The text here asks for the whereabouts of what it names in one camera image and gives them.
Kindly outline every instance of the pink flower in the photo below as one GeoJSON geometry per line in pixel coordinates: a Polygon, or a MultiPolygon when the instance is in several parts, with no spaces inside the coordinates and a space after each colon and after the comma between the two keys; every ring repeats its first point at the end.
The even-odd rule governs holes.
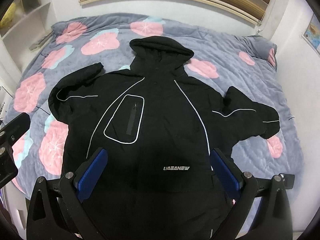
{"type": "Polygon", "coordinates": [[[61,59],[67,51],[67,48],[63,47],[59,50],[51,51],[50,54],[44,59],[43,68],[52,67],[59,59],[61,59]]]}
{"type": "Polygon", "coordinates": [[[45,81],[42,73],[33,76],[21,82],[17,89],[13,108],[18,112],[31,113],[38,103],[41,92],[45,89],[45,81]]]}
{"type": "Polygon", "coordinates": [[[20,185],[18,184],[16,178],[12,179],[11,181],[12,181],[12,183],[18,188],[18,190],[20,190],[22,193],[25,194],[25,192],[22,190],[22,188],[21,188],[20,185]]]}
{"type": "Polygon", "coordinates": [[[106,32],[89,41],[81,48],[84,55],[94,55],[106,49],[117,49],[120,46],[117,33],[106,32]]]}
{"type": "Polygon", "coordinates": [[[283,146],[280,142],[280,139],[277,136],[272,136],[267,139],[267,144],[269,148],[269,152],[273,158],[279,158],[282,154],[283,146]]]}
{"type": "Polygon", "coordinates": [[[68,25],[62,35],[56,39],[57,44],[61,44],[64,42],[70,42],[80,37],[82,33],[87,30],[87,26],[83,25],[80,22],[73,22],[68,25]]]}
{"type": "Polygon", "coordinates": [[[188,68],[206,78],[219,77],[216,66],[208,61],[204,61],[204,60],[200,61],[195,58],[192,58],[190,60],[190,64],[188,64],[188,68]]]}
{"type": "Polygon", "coordinates": [[[245,53],[244,51],[239,52],[239,57],[248,65],[254,66],[255,62],[251,59],[251,57],[245,53]]]}
{"type": "Polygon", "coordinates": [[[13,159],[16,162],[19,158],[19,154],[23,152],[24,150],[24,136],[26,134],[22,135],[18,141],[15,142],[15,144],[12,146],[12,150],[13,150],[13,159]]]}
{"type": "Polygon", "coordinates": [[[276,60],[275,60],[275,49],[272,48],[269,52],[268,62],[273,66],[276,67],[276,60]]]}
{"type": "Polygon", "coordinates": [[[52,121],[39,149],[39,158],[45,169],[53,175],[61,175],[63,150],[68,136],[68,125],[52,121]]]}
{"type": "Polygon", "coordinates": [[[144,36],[161,36],[163,34],[163,27],[161,23],[155,22],[134,22],[130,24],[133,32],[144,36]]]}

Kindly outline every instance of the chest pocket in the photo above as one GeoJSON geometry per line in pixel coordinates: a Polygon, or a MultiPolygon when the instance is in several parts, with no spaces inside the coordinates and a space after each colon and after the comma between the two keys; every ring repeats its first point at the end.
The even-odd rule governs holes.
{"type": "Polygon", "coordinates": [[[125,95],[104,129],[104,135],[119,143],[135,143],[139,136],[143,108],[143,97],[125,95]]]}

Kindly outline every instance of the white shelf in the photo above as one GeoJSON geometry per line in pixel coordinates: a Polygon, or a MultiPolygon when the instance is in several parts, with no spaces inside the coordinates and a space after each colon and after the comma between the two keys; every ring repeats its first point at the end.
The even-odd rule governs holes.
{"type": "Polygon", "coordinates": [[[42,4],[39,7],[37,7],[36,9],[32,10],[30,13],[28,13],[27,15],[25,15],[24,17],[22,17],[20,20],[18,20],[3,36],[2,39],[4,40],[18,25],[23,24],[23,22],[25,22],[29,17],[31,17],[32,15],[34,15],[37,11],[39,11],[41,8],[43,8],[44,6],[50,4],[50,2],[46,3],[46,4],[42,4]]]}
{"type": "Polygon", "coordinates": [[[3,43],[18,69],[23,73],[39,50],[30,51],[29,47],[41,37],[49,34],[55,23],[55,15],[50,3],[38,7],[23,18],[3,38],[3,43]]]}

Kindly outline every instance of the white piping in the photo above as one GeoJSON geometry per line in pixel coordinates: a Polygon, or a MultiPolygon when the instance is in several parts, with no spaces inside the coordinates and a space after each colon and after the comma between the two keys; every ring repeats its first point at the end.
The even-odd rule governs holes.
{"type": "Polygon", "coordinates": [[[138,139],[138,136],[139,136],[140,124],[141,124],[141,119],[142,119],[142,114],[143,114],[143,108],[144,108],[144,98],[143,98],[143,97],[141,97],[141,96],[136,96],[136,95],[130,95],[130,94],[127,94],[127,95],[125,95],[125,96],[122,98],[122,100],[121,100],[121,102],[120,102],[119,106],[117,107],[117,109],[116,109],[116,110],[115,110],[115,112],[113,113],[113,115],[112,115],[111,119],[109,120],[109,122],[108,122],[108,124],[107,124],[106,128],[105,128],[105,129],[104,129],[104,131],[103,131],[103,134],[104,134],[104,136],[105,136],[105,137],[107,137],[107,138],[109,138],[109,139],[111,139],[111,140],[114,140],[114,141],[116,141],[116,142],[118,142],[118,143],[122,143],[122,144],[132,144],[132,143],[135,143],[135,142],[137,141],[137,139],[138,139]],[[140,116],[140,121],[139,121],[138,131],[137,131],[137,136],[136,136],[136,139],[135,139],[133,142],[129,142],[129,143],[126,143],[126,142],[120,142],[120,141],[118,141],[118,140],[116,140],[116,139],[113,139],[113,138],[111,138],[111,137],[109,137],[109,136],[107,136],[107,135],[106,135],[106,129],[107,129],[108,125],[110,124],[111,120],[112,120],[112,119],[113,119],[113,117],[115,116],[116,111],[118,110],[119,106],[121,105],[122,101],[125,99],[125,97],[126,97],[126,96],[138,97],[138,98],[142,98],[142,100],[143,100],[143,104],[142,104],[142,111],[141,111],[141,116],[140,116]]]}
{"type": "Polygon", "coordinates": [[[133,84],[131,87],[129,87],[126,91],[124,91],[121,95],[119,95],[117,97],[117,99],[115,101],[112,102],[112,104],[106,109],[106,111],[103,113],[102,117],[100,118],[96,128],[94,129],[92,135],[91,135],[91,138],[90,138],[90,142],[89,142],[89,146],[88,146],[88,151],[87,151],[87,156],[86,156],[86,159],[88,158],[88,155],[89,155],[89,150],[90,150],[90,146],[91,146],[91,141],[92,141],[92,138],[93,138],[93,135],[95,133],[95,131],[97,130],[102,118],[104,117],[104,115],[106,114],[106,112],[109,110],[109,108],[114,104],[114,102],[116,102],[124,93],[126,93],[130,88],[132,88],[133,86],[135,86],[136,84],[138,84],[139,82],[141,82],[142,80],[144,80],[145,78],[139,80],[138,82],[136,82],[135,84],[133,84]]]}
{"type": "Polygon", "coordinates": [[[67,99],[64,99],[64,100],[62,100],[62,99],[60,99],[60,98],[58,98],[58,94],[61,92],[61,90],[62,89],[60,89],[60,91],[57,93],[57,95],[56,95],[56,98],[58,99],[58,100],[60,100],[60,101],[62,101],[62,102],[65,102],[65,101],[67,101],[69,98],[87,98],[87,97],[98,97],[98,96],[85,96],[85,97],[81,97],[81,96],[70,96],[70,97],[68,97],[67,99]]]}
{"type": "Polygon", "coordinates": [[[270,121],[270,122],[280,122],[280,120],[270,121]]]}
{"type": "Polygon", "coordinates": [[[182,94],[186,97],[186,99],[188,100],[189,104],[192,106],[193,110],[196,112],[202,126],[203,126],[203,129],[204,129],[204,133],[205,133],[205,138],[207,140],[207,146],[208,146],[208,154],[210,156],[210,146],[209,146],[209,139],[208,139],[208,134],[207,134],[207,130],[204,126],[204,123],[202,122],[202,119],[198,113],[198,111],[196,110],[196,108],[193,106],[193,104],[191,103],[191,101],[189,100],[189,98],[187,97],[187,95],[183,92],[183,90],[181,89],[181,87],[178,85],[178,83],[176,82],[176,80],[174,80],[174,82],[176,83],[177,87],[180,89],[180,91],[182,92],[182,94]]]}
{"type": "Polygon", "coordinates": [[[228,117],[228,116],[232,115],[234,112],[240,111],[240,110],[251,110],[251,111],[255,111],[256,112],[256,110],[254,110],[254,109],[236,109],[236,110],[232,111],[231,114],[228,114],[228,115],[223,115],[223,114],[221,114],[219,112],[216,112],[216,111],[212,111],[212,112],[213,113],[217,113],[217,114],[221,114],[223,117],[228,117]]]}
{"type": "MultiPolygon", "coordinates": [[[[212,111],[212,112],[213,112],[213,113],[217,113],[217,114],[221,114],[223,117],[228,117],[228,116],[232,115],[234,112],[239,111],[239,110],[251,110],[251,111],[257,112],[257,111],[254,110],[254,109],[236,109],[236,110],[232,111],[231,114],[228,114],[228,115],[223,115],[223,114],[221,114],[221,113],[219,113],[219,112],[216,112],[216,111],[212,111]]],[[[269,121],[269,122],[280,122],[280,120],[269,121]]]]}

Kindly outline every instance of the zipper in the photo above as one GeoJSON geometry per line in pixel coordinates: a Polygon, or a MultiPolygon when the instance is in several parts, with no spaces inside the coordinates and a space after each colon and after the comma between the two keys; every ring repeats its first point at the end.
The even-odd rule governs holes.
{"type": "Polygon", "coordinates": [[[137,115],[137,107],[138,107],[138,103],[135,103],[131,110],[129,121],[128,121],[128,127],[127,127],[127,135],[131,135],[132,133],[134,120],[136,119],[136,115],[137,115]]]}

